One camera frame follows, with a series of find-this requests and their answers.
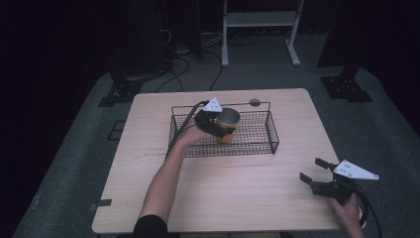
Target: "cup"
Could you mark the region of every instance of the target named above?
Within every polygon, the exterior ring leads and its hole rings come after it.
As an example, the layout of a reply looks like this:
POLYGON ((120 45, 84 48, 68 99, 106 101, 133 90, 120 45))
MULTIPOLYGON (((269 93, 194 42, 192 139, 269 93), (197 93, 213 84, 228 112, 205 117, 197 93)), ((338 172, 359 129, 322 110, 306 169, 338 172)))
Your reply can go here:
MULTIPOLYGON (((231 107, 223 107, 223 111, 216 117, 216 124, 223 128, 237 128, 241 115, 231 107)), ((234 132, 226 134, 223 138, 217 138, 220 143, 230 143, 234 138, 234 132)))

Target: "wooden table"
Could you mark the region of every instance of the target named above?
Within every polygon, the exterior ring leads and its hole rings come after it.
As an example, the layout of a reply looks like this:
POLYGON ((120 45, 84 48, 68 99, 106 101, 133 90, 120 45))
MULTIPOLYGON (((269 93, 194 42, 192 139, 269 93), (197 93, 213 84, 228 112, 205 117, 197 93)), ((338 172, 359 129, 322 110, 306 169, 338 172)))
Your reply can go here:
POLYGON ((143 201, 167 150, 172 106, 217 97, 221 104, 271 102, 279 138, 276 153, 186 158, 168 221, 170 232, 338 229, 327 199, 300 181, 332 174, 315 158, 338 159, 305 89, 179 92, 136 96, 92 228, 96 233, 132 232, 143 201))

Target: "black wire basket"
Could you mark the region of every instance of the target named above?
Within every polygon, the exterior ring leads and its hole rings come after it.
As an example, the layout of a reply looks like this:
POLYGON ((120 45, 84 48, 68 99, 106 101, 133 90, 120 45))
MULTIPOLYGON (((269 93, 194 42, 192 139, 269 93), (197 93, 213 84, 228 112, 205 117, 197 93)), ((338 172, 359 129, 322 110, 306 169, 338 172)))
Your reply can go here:
MULTIPOLYGON (((269 102, 261 102, 258 106, 251 103, 224 104, 221 106, 234 108, 241 114, 241 120, 234 132, 233 140, 224 144, 219 143, 216 138, 204 139, 191 146, 185 157, 275 154, 278 147, 278 136, 269 111, 269 102)), ((169 142, 185 121, 192 107, 175 106, 171 108, 169 142)))

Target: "human arm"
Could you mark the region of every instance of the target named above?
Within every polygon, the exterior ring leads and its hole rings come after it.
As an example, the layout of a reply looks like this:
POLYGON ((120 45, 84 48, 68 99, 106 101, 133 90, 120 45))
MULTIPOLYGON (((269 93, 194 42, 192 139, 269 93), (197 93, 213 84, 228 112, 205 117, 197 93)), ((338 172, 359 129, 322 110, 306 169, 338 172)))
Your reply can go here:
POLYGON ((194 120, 185 128, 152 180, 139 218, 154 214, 167 223, 186 151, 202 139, 212 137, 195 126, 194 120))
POLYGON ((359 203, 356 195, 353 193, 344 205, 334 198, 329 198, 329 202, 336 212, 337 219, 346 236, 348 238, 365 238, 359 221, 359 203))

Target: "dark background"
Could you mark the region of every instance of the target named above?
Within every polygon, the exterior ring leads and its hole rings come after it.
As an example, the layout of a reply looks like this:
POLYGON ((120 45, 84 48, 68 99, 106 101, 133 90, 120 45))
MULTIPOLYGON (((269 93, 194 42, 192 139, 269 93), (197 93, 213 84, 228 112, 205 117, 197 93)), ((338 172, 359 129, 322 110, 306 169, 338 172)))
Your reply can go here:
MULTIPOLYGON (((122 2, 130 6, 136 1, 122 2)), ((229 8, 246 10, 248 4, 231 0, 229 8)), ((299 26, 301 33, 330 30, 319 65, 345 65, 356 57, 380 79, 417 133, 419 4, 414 0, 306 1, 299 26)), ((167 4, 161 0, 153 6, 137 6, 139 12, 150 10, 148 18, 138 19, 137 33, 127 31, 133 26, 127 25, 127 8, 121 6, 115 0, 1 1, 1 236, 13 234, 96 80, 111 69, 167 69, 159 64, 167 57, 166 49, 145 52, 133 38, 147 46, 150 41, 142 36, 158 39, 154 26, 165 27, 173 30, 175 39, 197 46, 191 40, 198 36, 197 29, 221 30, 222 1, 167 4), (187 31, 180 32, 190 18, 196 21, 189 21, 187 31)), ((296 1, 266 0, 253 1, 248 10, 295 7, 296 1)))

